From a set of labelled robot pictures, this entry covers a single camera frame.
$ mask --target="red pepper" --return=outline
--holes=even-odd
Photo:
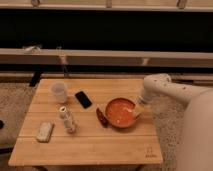
[[[100,121],[100,123],[104,127],[107,127],[108,126],[108,120],[105,118],[105,116],[103,115],[103,113],[101,112],[101,110],[99,108],[96,109],[96,114],[97,114],[97,117],[98,117],[98,120]]]

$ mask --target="wooden table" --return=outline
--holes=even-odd
[[[59,107],[49,88],[63,81],[68,85],[71,110],[78,125],[75,134],[68,134],[59,118]],[[36,90],[24,120],[11,158],[10,166],[160,164],[161,149],[149,108],[144,109],[137,124],[117,130],[102,127],[96,117],[97,105],[104,111],[116,97],[136,101],[142,89],[141,79],[43,79]],[[93,102],[83,109],[74,93],[83,90]],[[55,124],[49,143],[35,139],[43,121]]]

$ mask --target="orange bowl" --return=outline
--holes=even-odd
[[[137,118],[133,115],[134,108],[134,102],[129,99],[113,99],[106,106],[106,118],[109,123],[115,127],[128,128],[134,125],[137,120]]]

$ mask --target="soap bar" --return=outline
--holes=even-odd
[[[40,143],[48,143],[54,128],[54,124],[50,122],[42,122],[36,136],[36,139]]]

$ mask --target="red object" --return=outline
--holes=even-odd
[[[116,98],[106,107],[106,117],[109,123],[118,128],[127,128],[136,122],[133,116],[135,104],[125,98]]]
[[[96,109],[96,114],[97,114],[98,120],[101,122],[101,124],[104,127],[107,127],[108,120],[104,117],[103,113],[101,112],[101,110],[99,108]]]

